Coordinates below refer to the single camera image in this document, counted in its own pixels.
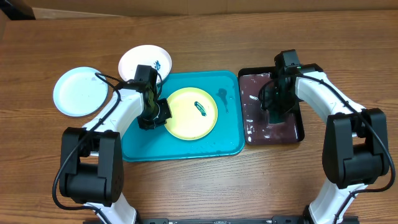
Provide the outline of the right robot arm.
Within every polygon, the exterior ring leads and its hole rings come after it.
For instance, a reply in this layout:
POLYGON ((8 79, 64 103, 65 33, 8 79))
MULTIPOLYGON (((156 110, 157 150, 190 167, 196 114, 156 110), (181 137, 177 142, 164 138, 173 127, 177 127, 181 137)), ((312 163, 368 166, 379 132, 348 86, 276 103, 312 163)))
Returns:
POLYGON ((342 223, 357 195, 384 192, 395 182, 386 115, 349 99, 317 64, 300 63, 295 50, 281 51, 274 63, 270 81, 259 90, 261 108, 270 113, 270 121, 282 121, 304 101, 326 124, 322 152, 326 181, 303 221, 342 223))

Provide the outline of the light blue plate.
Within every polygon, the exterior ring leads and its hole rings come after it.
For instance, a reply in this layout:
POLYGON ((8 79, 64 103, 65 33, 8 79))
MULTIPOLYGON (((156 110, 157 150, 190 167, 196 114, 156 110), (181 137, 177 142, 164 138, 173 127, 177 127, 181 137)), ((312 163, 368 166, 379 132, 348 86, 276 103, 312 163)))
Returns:
POLYGON ((55 107, 72 117, 94 113, 108 95, 108 85, 95 75, 99 72, 91 67, 77 67, 64 73, 53 89, 55 107))

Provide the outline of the white plate with stain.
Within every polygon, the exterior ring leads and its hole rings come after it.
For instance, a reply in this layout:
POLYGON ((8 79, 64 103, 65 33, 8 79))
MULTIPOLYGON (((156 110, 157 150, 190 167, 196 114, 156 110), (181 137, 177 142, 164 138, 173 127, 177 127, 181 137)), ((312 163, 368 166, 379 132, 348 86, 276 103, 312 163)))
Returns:
POLYGON ((154 73, 157 82, 165 80, 172 69, 170 54, 156 45, 139 45, 128 50, 120 59, 118 72, 124 81, 148 81, 154 73))

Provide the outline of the yellow plate with stain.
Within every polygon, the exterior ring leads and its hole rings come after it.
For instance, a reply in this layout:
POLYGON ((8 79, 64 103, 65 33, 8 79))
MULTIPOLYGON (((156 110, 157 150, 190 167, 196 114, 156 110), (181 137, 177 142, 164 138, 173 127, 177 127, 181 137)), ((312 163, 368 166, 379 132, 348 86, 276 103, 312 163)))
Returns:
POLYGON ((167 119, 165 128, 176 138, 193 141, 209 134, 218 119, 218 107, 206 91, 186 87, 173 92, 167 103, 172 117, 167 119))

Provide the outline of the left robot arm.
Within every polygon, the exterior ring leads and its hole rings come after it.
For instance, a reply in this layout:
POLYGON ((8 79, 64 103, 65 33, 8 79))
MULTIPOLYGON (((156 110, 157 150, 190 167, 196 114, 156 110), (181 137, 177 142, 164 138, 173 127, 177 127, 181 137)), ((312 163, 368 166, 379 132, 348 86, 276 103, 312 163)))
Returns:
POLYGON ((171 118, 161 98, 158 71, 138 65, 134 78, 118 81, 113 97, 82 128, 67 128, 62 135, 60 168, 52 198, 62 210, 91 210, 101 223, 142 223, 138 211, 123 195, 124 166, 121 139, 133 121, 143 130, 155 129, 171 118), (57 194, 76 206, 60 203, 57 194))

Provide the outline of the green sponge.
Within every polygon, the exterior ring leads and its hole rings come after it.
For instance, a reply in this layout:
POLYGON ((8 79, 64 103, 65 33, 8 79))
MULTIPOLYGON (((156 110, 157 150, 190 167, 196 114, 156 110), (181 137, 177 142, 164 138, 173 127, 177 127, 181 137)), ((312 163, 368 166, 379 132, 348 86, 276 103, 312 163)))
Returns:
POLYGON ((268 110, 268 112, 270 124, 279 124, 284 122, 284 115, 280 114, 277 110, 268 110))

